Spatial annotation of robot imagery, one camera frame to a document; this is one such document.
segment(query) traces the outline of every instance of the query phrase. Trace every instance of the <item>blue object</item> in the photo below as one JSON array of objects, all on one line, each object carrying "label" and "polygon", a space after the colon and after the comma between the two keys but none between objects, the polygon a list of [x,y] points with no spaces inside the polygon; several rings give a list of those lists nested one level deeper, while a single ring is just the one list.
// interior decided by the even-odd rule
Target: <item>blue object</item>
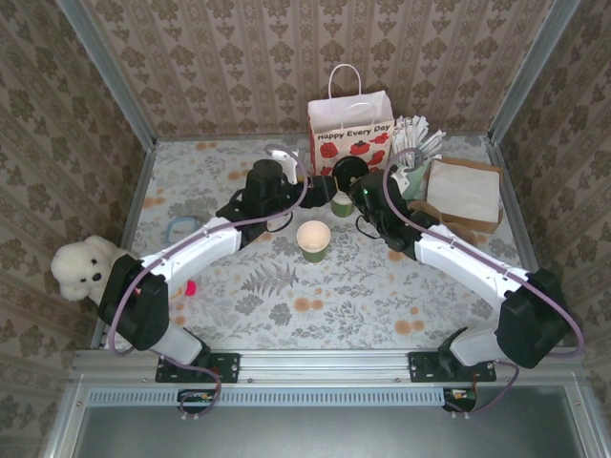
[{"label": "blue object", "polygon": [[199,228],[200,222],[193,217],[174,218],[168,223],[168,228],[165,231],[165,241],[168,245],[173,245],[189,234],[193,234]]}]

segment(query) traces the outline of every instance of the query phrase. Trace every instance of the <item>pink object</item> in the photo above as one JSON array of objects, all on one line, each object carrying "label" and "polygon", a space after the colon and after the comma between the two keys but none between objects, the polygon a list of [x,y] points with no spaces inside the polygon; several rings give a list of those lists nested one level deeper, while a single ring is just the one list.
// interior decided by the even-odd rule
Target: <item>pink object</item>
[{"label": "pink object", "polygon": [[187,280],[187,289],[184,292],[185,296],[195,296],[198,286],[194,281]]}]

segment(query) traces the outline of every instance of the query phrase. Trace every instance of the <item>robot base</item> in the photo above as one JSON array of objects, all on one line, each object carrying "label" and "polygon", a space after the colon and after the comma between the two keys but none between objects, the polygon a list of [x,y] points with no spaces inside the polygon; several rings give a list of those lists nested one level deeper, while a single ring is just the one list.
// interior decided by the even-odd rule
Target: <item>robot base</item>
[{"label": "robot base", "polygon": [[[236,384],[240,376],[240,353],[208,353],[205,360],[196,358],[191,365],[205,367],[215,372],[224,384]],[[159,358],[155,381],[160,384],[207,384],[214,383],[209,375],[195,370],[182,369]]]},{"label": "robot base", "polygon": [[448,372],[443,366],[437,351],[413,351],[408,355],[410,378],[413,384],[466,382],[471,383],[474,375],[478,382],[495,382],[495,365],[492,362],[476,364],[472,367],[455,367]]}]

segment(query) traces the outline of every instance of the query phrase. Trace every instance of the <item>teddy bear face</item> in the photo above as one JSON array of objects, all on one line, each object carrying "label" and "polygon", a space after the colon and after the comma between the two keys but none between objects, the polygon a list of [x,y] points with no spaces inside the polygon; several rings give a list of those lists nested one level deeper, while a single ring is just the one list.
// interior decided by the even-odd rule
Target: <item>teddy bear face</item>
[{"label": "teddy bear face", "polygon": [[104,289],[111,273],[111,259],[99,247],[82,241],[61,247],[51,270],[62,296],[78,301],[97,288]]}]

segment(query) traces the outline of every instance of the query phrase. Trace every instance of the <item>white paper bag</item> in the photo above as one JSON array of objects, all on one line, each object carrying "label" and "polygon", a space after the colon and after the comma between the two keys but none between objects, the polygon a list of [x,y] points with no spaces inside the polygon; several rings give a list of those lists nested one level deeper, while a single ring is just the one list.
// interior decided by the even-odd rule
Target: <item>white paper bag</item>
[{"label": "white paper bag", "polygon": [[[359,80],[359,94],[331,97],[331,80],[341,67],[350,67]],[[333,69],[328,80],[328,99],[307,104],[310,154],[316,175],[330,174],[333,165],[345,156],[362,158],[370,169],[383,169],[392,141],[394,118],[390,99],[384,91],[361,94],[361,75],[349,64]]]}]

